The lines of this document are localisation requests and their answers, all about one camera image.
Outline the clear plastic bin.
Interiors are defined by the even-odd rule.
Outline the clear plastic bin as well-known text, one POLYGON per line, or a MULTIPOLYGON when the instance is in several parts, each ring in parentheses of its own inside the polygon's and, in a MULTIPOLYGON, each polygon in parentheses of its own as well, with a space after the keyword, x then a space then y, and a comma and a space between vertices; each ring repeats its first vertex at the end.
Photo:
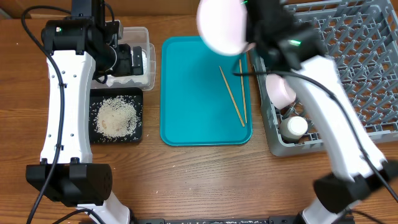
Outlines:
MULTIPOLYGON (((142 47, 143 50, 147 52, 147 54, 149 55, 149 60, 152 62, 151 71, 154 72, 154 85, 155 85, 155 74, 156 74, 155 47, 152 43, 149 42, 149 32, 147 28, 125 27, 123 31, 123 37, 119 41, 119 43, 129 44, 131 47, 140 46, 142 47)), ((108 87, 106 84, 100 84, 95 80, 91 82, 91 89, 103 89, 103 88, 113 88, 113 87, 108 87)))

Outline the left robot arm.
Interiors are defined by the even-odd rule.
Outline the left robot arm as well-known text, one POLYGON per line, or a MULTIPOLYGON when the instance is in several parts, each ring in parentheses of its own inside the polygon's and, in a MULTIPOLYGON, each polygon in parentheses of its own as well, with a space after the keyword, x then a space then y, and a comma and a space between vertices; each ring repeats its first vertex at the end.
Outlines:
POLYGON ((104 1, 73 1, 60 20, 50 20, 35 44, 49 68, 47 134, 40 161, 26 167, 25 177, 47 197, 85 213, 95 223, 135 223, 132 210, 112 191, 108 164, 95 164, 89 141, 92 80, 144 72, 142 60, 121 44, 123 27, 106 21, 111 6, 104 1))

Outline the pink bowl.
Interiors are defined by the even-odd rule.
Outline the pink bowl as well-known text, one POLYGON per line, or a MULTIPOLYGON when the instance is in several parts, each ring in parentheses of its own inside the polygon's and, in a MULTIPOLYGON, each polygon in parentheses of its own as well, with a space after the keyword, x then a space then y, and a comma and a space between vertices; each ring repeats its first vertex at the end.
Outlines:
POLYGON ((266 76, 266 90, 271 103, 278 110, 287 107, 296 100, 296 93, 287 81, 276 74, 266 76))

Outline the grey dishwasher rack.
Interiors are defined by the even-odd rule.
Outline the grey dishwasher rack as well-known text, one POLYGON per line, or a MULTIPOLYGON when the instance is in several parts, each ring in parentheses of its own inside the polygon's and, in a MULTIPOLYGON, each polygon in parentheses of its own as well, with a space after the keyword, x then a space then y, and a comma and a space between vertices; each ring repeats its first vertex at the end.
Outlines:
MULTIPOLYGON (((310 22, 338 67, 343 88, 369 137, 397 142, 397 14, 392 1, 289 1, 298 22, 310 22)), ((266 76, 257 76, 268 147, 275 156, 323 150, 323 141, 303 104, 279 110, 266 92, 266 76), (284 140, 279 124, 301 116, 308 131, 298 142, 284 140)))

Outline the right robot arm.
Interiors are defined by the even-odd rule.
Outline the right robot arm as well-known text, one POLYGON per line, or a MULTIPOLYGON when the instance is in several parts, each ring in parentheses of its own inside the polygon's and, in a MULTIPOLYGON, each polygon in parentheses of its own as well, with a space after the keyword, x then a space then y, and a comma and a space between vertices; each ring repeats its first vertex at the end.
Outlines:
POLYGON ((373 192, 390 188, 397 162, 388 161, 368 136, 314 26, 298 22, 279 1, 248 0, 245 8, 247 42, 255 44, 266 74, 283 77, 296 92, 331 164, 295 223, 338 222, 373 192))

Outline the large pink plate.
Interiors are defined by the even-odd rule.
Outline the large pink plate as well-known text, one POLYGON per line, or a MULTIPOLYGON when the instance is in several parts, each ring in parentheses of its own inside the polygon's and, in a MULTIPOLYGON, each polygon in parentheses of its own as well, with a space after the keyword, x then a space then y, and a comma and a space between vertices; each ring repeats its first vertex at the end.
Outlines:
POLYGON ((254 48, 246 41, 247 10, 243 0, 201 0, 197 29, 214 52, 234 56, 254 48))

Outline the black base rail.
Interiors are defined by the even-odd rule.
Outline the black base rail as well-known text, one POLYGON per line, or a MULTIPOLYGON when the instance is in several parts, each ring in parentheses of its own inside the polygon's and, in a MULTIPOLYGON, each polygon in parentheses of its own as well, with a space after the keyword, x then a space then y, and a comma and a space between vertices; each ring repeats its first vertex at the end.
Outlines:
POLYGON ((298 224, 300 221, 296 215, 270 216, 267 218, 230 218, 230 219, 188 219, 165 220, 163 218, 135 219, 134 224, 298 224))

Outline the teal plastic tray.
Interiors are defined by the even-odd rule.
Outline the teal plastic tray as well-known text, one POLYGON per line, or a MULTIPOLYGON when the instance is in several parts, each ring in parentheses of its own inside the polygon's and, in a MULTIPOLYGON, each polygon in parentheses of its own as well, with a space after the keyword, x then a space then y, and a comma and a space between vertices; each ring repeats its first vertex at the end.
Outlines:
POLYGON ((199 36, 167 39, 162 46, 160 136, 170 146, 237 145, 252 136, 251 96, 243 77, 248 122, 242 127, 220 73, 223 69, 244 120, 239 72, 246 57, 226 57, 210 50, 199 36))

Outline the white cup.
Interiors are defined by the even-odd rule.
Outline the white cup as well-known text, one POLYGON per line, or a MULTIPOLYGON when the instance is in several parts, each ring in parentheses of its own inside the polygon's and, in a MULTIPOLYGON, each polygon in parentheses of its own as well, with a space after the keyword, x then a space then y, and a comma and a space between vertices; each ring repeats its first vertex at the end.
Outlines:
POLYGON ((279 132, 287 141, 298 141, 308 130, 307 121, 300 116, 284 119, 279 124, 279 132))

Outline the wooden chopstick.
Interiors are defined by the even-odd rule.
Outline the wooden chopstick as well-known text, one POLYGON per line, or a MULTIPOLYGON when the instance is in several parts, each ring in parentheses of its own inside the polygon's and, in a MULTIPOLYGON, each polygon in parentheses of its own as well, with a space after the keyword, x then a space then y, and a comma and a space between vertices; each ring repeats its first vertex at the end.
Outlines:
POLYGON ((241 59, 239 59, 239 74, 240 74, 240 79, 241 79, 241 90, 242 90, 242 96, 243 96, 244 120, 245 120, 245 124, 247 124, 248 117, 247 117, 247 110, 246 110, 246 95, 245 95, 245 89, 244 89, 243 68, 242 68, 241 59))
POLYGON ((240 120, 240 122, 241 122, 241 125, 242 125, 242 127, 245 127, 245 123, 244 123, 244 121, 243 121, 243 119, 242 119, 241 113, 240 113, 239 108, 238 108, 238 106, 237 106, 237 104, 236 104, 236 101, 235 101, 235 99, 234 99, 233 92, 231 91, 231 88, 230 88, 230 86, 229 86, 229 83, 228 83, 228 81, 227 81, 227 79, 226 79, 226 76, 225 76, 225 74, 224 74, 223 69, 221 68, 221 66, 219 66, 219 70, 220 70, 220 73, 221 73, 221 75, 222 75, 222 77, 223 77, 223 80, 224 80, 224 83, 225 83, 226 88, 227 88, 227 90, 228 90, 228 93, 229 93, 229 95, 230 95, 231 101, 233 102, 233 105, 234 105, 234 108, 235 108, 235 110, 236 110, 237 116, 238 116, 238 118, 239 118, 239 120, 240 120))

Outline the white napkin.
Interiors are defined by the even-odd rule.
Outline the white napkin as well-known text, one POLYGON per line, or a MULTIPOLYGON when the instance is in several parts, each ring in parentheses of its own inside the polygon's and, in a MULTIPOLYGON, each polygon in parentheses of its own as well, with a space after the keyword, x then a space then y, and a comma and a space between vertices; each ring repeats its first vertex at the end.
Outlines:
POLYGON ((151 90, 154 86, 154 72, 149 55, 140 46, 131 48, 132 74, 128 76, 115 77, 108 75, 106 85, 113 88, 137 87, 142 90, 151 90))

